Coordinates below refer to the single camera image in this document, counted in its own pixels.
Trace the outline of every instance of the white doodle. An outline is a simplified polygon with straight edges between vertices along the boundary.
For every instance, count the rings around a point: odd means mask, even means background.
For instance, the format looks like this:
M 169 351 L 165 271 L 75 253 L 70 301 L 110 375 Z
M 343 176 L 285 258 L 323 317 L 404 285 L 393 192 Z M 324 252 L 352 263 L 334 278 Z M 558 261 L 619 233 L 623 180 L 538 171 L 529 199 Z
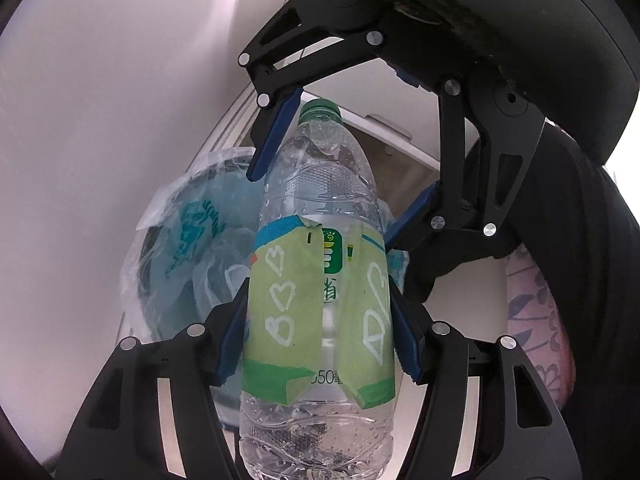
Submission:
M 382 296 L 380 295 L 376 286 L 373 283 L 372 273 L 374 270 L 378 272 L 378 276 L 380 277 L 380 287 L 382 288 Z M 383 301 L 383 298 L 388 298 L 388 293 L 385 293 L 385 277 L 382 275 L 382 269 L 380 269 L 380 266 L 376 262 L 371 262 L 369 264 L 369 270 L 367 270 L 367 280 L 369 280 L 369 286 L 371 287 L 371 291 L 373 292 L 373 295 L 375 296 L 376 301 L 380 306 L 380 311 L 382 312 L 382 314 L 384 314 L 386 318 L 386 322 L 388 322 L 389 326 L 391 326 L 391 316 L 389 315 L 389 309 L 388 309 L 388 306 L 386 305 L 386 301 Z
M 289 325 L 289 335 L 287 336 L 286 339 L 284 339 L 280 335 L 280 324 L 282 322 L 287 323 Z M 269 332 L 269 334 L 271 335 L 271 337 L 273 337 L 276 343 L 282 346 L 291 345 L 291 342 L 293 341 L 293 331 L 294 331 L 295 325 L 293 323 L 293 320 L 289 316 L 280 316 L 276 318 L 268 317 L 267 319 L 264 320 L 264 328 L 266 329 L 267 332 Z
M 371 336 L 369 335 L 369 318 L 370 317 L 372 317 L 379 323 L 380 330 L 382 330 L 381 333 L 376 335 L 371 335 Z M 385 347 L 385 333 L 386 333 L 385 325 L 383 324 L 380 314 L 378 314 L 375 310 L 367 310 L 364 313 L 364 322 L 362 323 L 362 334 L 363 334 L 362 343 L 364 346 L 366 346 L 367 350 L 371 352 L 373 357 L 376 358 L 376 361 L 378 361 L 378 364 L 380 366 L 382 366 L 382 363 L 384 362 L 384 356 L 382 352 Z M 376 350 L 371 344 L 371 343 L 375 343 L 376 341 L 380 341 L 380 350 Z
M 279 256 L 279 262 L 276 264 L 274 258 Z M 269 247 L 264 255 L 265 263 L 274 270 L 279 278 L 282 277 L 282 269 L 284 269 L 284 250 L 279 245 Z
M 233 297 L 235 297 L 238 290 L 240 290 L 244 279 L 250 275 L 251 269 L 243 264 L 234 264 L 225 270 L 225 283 Z M 206 287 L 209 288 L 209 280 L 206 281 Z
M 289 289 L 289 297 L 287 298 L 287 303 L 283 304 L 280 301 L 280 298 L 276 295 L 277 293 L 282 293 L 284 290 Z M 278 285 L 274 283 L 269 288 L 269 293 L 271 294 L 271 299 L 273 303 L 276 304 L 278 310 L 281 312 L 286 312 L 289 310 L 289 305 L 291 305 L 291 301 L 293 297 L 296 295 L 296 284 L 293 282 L 284 282 L 282 285 Z

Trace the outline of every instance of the plastic bag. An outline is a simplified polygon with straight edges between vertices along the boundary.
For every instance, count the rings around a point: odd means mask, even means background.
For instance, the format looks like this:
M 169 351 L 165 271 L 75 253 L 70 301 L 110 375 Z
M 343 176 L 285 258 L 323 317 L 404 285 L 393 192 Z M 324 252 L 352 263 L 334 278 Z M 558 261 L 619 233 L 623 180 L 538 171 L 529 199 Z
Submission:
M 237 289 L 225 287 L 223 278 L 226 272 L 237 283 L 238 270 L 248 267 L 262 204 L 262 182 L 246 179 L 253 153 L 208 153 L 156 192 L 121 272 L 123 310 L 133 335 L 172 338 L 233 298 Z M 203 266 L 215 269 L 207 271 L 213 288 L 203 287 Z

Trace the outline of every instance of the green label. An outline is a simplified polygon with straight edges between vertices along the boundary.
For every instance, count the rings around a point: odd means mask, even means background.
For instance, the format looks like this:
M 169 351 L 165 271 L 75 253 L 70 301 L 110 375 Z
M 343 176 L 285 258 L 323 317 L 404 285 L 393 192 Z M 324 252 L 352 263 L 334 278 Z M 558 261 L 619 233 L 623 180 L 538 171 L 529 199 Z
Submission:
M 322 228 L 324 235 L 324 273 L 337 274 L 342 270 L 342 235 L 332 228 Z

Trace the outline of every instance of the pink floral fabric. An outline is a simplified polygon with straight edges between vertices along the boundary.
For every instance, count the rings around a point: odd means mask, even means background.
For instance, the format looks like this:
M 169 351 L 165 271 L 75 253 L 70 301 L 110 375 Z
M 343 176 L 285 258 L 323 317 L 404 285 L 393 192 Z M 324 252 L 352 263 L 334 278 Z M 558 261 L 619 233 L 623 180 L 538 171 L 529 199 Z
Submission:
M 556 302 L 521 245 L 506 258 L 507 332 L 524 348 L 559 408 L 571 395 L 575 366 Z

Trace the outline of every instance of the plastic water bottle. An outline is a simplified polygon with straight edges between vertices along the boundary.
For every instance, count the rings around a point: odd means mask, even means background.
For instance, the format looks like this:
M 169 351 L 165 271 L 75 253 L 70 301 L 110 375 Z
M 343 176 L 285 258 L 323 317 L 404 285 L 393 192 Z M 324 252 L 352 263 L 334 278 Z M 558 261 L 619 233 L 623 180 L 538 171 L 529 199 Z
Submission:
M 297 130 L 267 174 L 260 227 L 290 215 L 338 232 L 365 222 L 382 233 L 371 168 L 331 101 L 318 99 L 302 108 Z M 327 272 L 332 256 L 326 250 L 324 259 Z M 340 273 L 332 276 L 339 286 Z M 255 479 L 374 480 L 391 458 L 395 399 L 363 410 L 344 393 L 335 370 L 332 323 L 339 294 L 330 290 L 324 300 L 324 369 L 302 397 L 283 406 L 242 393 L 240 451 Z

